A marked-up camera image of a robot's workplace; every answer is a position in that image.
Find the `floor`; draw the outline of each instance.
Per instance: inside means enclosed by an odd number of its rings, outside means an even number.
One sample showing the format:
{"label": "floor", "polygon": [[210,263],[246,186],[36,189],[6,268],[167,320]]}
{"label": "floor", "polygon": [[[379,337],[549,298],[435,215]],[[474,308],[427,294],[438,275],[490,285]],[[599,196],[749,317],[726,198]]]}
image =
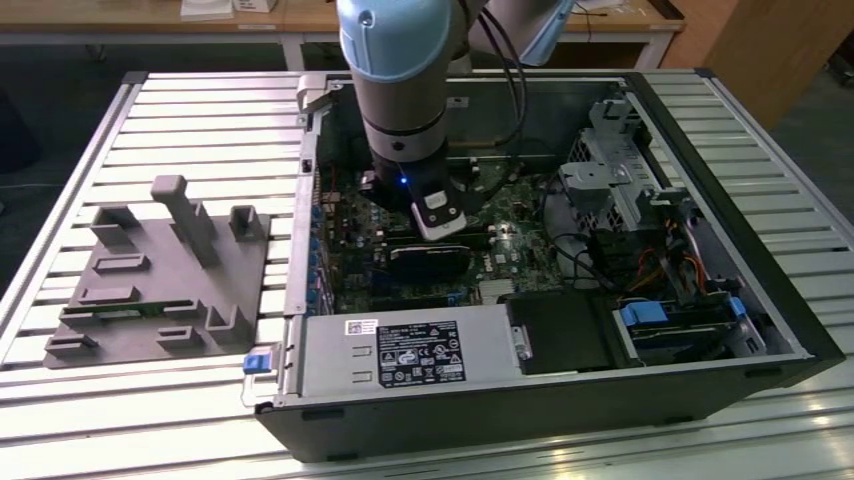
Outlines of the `floor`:
{"label": "floor", "polygon": [[[308,67],[343,68],[314,47]],[[124,73],[284,68],[276,46],[122,46],[94,62],[83,47],[0,48],[6,90],[43,147],[26,169],[0,174],[0,292],[15,275]],[[822,73],[773,132],[831,201],[854,220],[854,89]]]}

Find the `table leg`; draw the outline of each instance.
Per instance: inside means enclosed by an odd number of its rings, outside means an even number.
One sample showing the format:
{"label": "table leg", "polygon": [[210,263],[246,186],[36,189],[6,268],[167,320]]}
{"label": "table leg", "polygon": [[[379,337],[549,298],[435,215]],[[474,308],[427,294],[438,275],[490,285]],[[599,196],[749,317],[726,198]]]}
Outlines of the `table leg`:
{"label": "table leg", "polygon": [[306,60],[303,58],[303,35],[300,33],[282,34],[282,50],[287,69],[291,71],[306,70]]}
{"label": "table leg", "polygon": [[671,40],[673,32],[655,32],[650,34],[650,41],[643,46],[638,63],[635,63],[638,70],[653,70],[659,67]]}

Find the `barcode sticker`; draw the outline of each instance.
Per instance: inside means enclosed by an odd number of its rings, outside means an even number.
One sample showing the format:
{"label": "barcode sticker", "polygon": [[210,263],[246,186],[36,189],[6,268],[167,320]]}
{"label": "barcode sticker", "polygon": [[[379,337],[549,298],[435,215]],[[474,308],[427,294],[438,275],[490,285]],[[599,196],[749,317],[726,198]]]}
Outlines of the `barcode sticker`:
{"label": "barcode sticker", "polygon": [[378,323],[379,321],[375,318],[370,320],[347,320],[344,323],[344,335],[374,335]]}

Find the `wooden cabinet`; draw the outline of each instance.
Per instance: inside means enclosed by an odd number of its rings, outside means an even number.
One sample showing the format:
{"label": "wooden cabinet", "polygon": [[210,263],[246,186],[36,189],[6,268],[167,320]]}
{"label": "wooden cabinet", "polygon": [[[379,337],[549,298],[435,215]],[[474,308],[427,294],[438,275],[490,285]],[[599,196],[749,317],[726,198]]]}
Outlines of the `wooden cabinet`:
{"label": "wooden cabinet", "polygon": [[686,17],[662,67],[707,67],[765,128],[854,29],[853,0],[671,0]]}

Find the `black side panel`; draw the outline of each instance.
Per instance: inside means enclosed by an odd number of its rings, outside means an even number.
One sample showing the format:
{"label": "black side panel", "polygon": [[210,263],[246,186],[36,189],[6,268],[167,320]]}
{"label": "black side panel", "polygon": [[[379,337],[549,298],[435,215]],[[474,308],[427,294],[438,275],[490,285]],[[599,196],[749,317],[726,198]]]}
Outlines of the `black side panel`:
{"label": "black side panel", "polygon": [[713,72],[710,68],[697,67],[694,69],[694,73],[697,73],[702,78],[718,78],[715,72]]}
{"label": "black side panel", "polygon": [[124,78],[122,79],[123,84],[138,85],[140,83],[146,83],[148,80],[148,72],[128,72],[124,74]]}
{"label": "black side panel", "polygon": [[735,203],[733,203],[733,199],[721,186],[643,75],[629,73],[626,74],[626,80],[638,96],[643,109],[650,114],[655,128],[665,136],[667,146],[678,157],[679,164],[709,205],[713,215],[721,222],[723,230],[733,240],[771,302],[798,337],[801,345],[803,345],[810,354],[822,360],[822,363],[818,363],[815,369],[809,372],[810,375],[814,375],[841,363],[845,359],[845,354],[834,343],[801,293],[791,284],[791,280],[783,273],[777,260],[774,260],[759,239],[759,235],[757,235],[747,223],[745,215]]}
{"label": "black side panel", "polygon": [[733,367],[311,409],[260,405],[256,418],[302,462],[364,458],[698,420],[809,365],[779,367],[769,376]]}

